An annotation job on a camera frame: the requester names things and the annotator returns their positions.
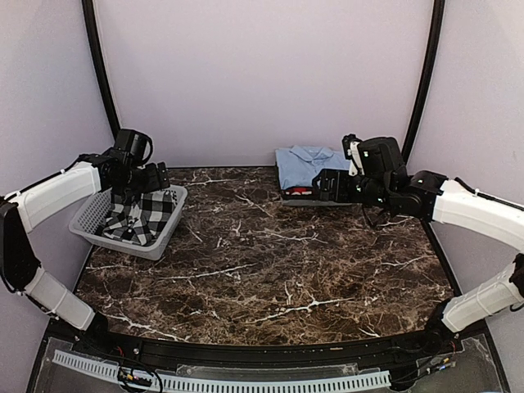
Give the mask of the grey plastic basket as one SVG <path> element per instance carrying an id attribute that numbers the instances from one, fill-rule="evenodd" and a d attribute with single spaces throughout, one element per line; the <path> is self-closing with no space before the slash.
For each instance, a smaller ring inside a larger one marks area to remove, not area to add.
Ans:
<path id="1" fill-rule="evenodd" d="M 176 192 L 178 204 L 174 213 L 168 220 L 167 226 L 160 233 L 155 242 L 150 246 L 135 246 L 132 244 L 118 242 L 106 237 L 95 234 L 98 225 L 104 219 L 107 211 L 110 209 L 111 197 L 110 191 L 105 191 L 89 197 L 80 207 L 71 220 L 69 230 L 93 245 L 104 247 L 113 251 L 124 252 L 129 255 L 138 256 L 149 260 L 158 260 L 176 229 L 181 219 L 183 204 L 187 197 L 187 189 L 180 186 L 172 186 L 168 190 Z"/>

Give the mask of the left black frame post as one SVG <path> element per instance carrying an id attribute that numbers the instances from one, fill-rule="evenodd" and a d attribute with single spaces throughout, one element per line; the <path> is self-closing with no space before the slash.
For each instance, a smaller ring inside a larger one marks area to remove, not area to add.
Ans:
<path id="1" fill-rule="evenodd" d="M 95 3 L 93 0 L 82 0 L 81 5 L 99 93 L 102 98 L 102 104 L 106 112 L 106 118 L 110 126 L 112 137 L 116 139 L 117 134 L 120 131 L 120 120 L 112 96 L 111 86 L 102 53 L 102 42 L 97 28 Z"/>

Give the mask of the folded light blue shirt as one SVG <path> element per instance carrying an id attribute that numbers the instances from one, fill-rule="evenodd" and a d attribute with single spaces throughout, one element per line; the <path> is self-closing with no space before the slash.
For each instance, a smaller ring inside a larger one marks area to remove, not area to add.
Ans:
<path id="1" fill-rule="evenodd" d="M 275 150 L 279 185 L 282 190 L 310 187 L 323 169 L 348 170 L 350 161 L 342 151 L 329 147 L 295 145 Z"/>

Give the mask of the black frame post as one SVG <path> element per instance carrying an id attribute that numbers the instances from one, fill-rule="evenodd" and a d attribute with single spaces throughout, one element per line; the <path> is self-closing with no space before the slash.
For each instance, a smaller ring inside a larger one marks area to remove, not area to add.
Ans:
<path id="1" fill-rule="evenodd" d="M 106 112 L 106 118 L 110 126 L 112 137 L 116 139 L 117 134 L 120 131 L 120 120 L 112 96 L 111 86 L 102 53 L 102 42 L 97 28 L 95 3 L 93 0 L 82 0 L 81 5 L 99 93 L 102 98 L 102 104 Z"/>
<path id="2" fill-rule="evenodd" d="M 445 0 L 434 0 L 431 12 L 430 28 L 427 39 L 425 56 L 422 64 L 418 90 L 413 104 L 407 132 L 401 149 L 402 156 L 406 163 L 409 162 L 413 152 L 414 143 L 418 135 L 419 126 L 427 101 L 427 95 L 431 85 L 433 70 L 436 63 L 436 55 L 440 42 L 440 33 L 443 25 L 445 13 Z"/>

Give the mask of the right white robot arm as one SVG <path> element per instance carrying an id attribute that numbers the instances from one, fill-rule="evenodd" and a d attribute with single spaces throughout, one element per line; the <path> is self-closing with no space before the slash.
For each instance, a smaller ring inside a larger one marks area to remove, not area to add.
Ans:
<path id="1" fill-rule="evenodd" d="M 478 287 L 438 305 L 418 337 L 418 348 L 435 355 L 449 336 L 499 311 L 523 303 L 523 207 L 469 187 L 462 179 L 423 170 L 407 172 L 392 137 L 342 139 L 347 170 L 322 169 L 312 180 L 321 201 L 380 207 L 390 215 L 451 224 L 516 250 L 513 262 Z"/>

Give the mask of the black white plaid shirt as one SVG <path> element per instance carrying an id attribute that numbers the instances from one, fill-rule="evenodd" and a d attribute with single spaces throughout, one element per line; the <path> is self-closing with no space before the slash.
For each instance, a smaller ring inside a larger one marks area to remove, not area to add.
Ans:
<path id="1" fill-rule="evenodd" d="M 110 194 L 111 205 L 95 234 L 135 246 L 150 246 L 167 226 L 178 204 L 173 190 L 124 199 Z"/>

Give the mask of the right black frame post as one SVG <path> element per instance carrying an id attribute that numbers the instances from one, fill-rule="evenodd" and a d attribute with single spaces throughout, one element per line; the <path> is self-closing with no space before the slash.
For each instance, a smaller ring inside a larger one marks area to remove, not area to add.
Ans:
<path id="1" fill-rule="evenodd" d="M 402 156 L 406 163 L 409 162 L 413 152 L 414 143 L 418 135 L 419 126 L 427 101 L 427 95 L 431 85 L 433 70 L 436 63 L 436 55 L 440 42 L 440 33 L 443 25 L 445 13 L 445 0 L 434 0 L 431 12 L 430 28 L 427 39 L 425 56 L 422 64 L 418 90 L 413 104 L 407 132 L 401 149 Z"/>

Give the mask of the folded red black shirt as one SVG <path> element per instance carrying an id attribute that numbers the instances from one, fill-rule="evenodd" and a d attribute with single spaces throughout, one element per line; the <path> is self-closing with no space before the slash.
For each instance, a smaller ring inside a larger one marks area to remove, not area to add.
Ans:
<path id="1" fill-rule="evenodd" d="M 290 187 L 290 188 L 283 190 L 282 194 L 286 198 L 291 198 L 291 199 L 299 199 L 299 198 L 317 199 L 318 198 L 318 191 L 316 191 L 313 187 Z"/>

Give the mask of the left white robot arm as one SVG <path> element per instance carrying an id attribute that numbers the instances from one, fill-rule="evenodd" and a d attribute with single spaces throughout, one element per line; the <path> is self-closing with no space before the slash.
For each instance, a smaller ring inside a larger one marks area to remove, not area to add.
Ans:
<path id="1" fill-rule="evenodd" d="M 115 351 L 115 338 L 100 327 L 106 318 L 45 270 L 28 235 L 54 214 L 99 192 L 134 197 L 168 188 L 165 164 L 151 163 L 152 152 L 150 137 L 122 129 L 103 153 L 82 154 L 65 169 L 1 199 L 1 279 L 6 289 L 84 332 L 84 344 L 98 357 Z"/>

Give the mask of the black front rail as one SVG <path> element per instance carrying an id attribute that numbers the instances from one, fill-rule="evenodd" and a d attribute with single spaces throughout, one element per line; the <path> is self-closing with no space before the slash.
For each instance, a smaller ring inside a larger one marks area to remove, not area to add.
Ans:
<path id="1" fill-rule="evenodd" d="M 92 341 L 76 341 L 74 335 L 72 328 L 63 322 L 50 322 L 44 333 L 46 339 L 52 337 L 63 340 L 79 352 L 90 355 L 107 353 L 126 365 L 135 360 L 150 368 L 165 370 L 174 370 L 183 364 L 239 368 L 357 364 L 361 369 L 374 366 L 398 368 L 411 365 L 437 350 L 443 353 L 451 350 L 450 345 L 444 344 L 417 354 L 403 352 L 403 348 L 422 343 L 425 337 L 422 331 L 360 341 L 300 346 L 203 345 L 108 332 L 101 350 L 94 350 Z"/>

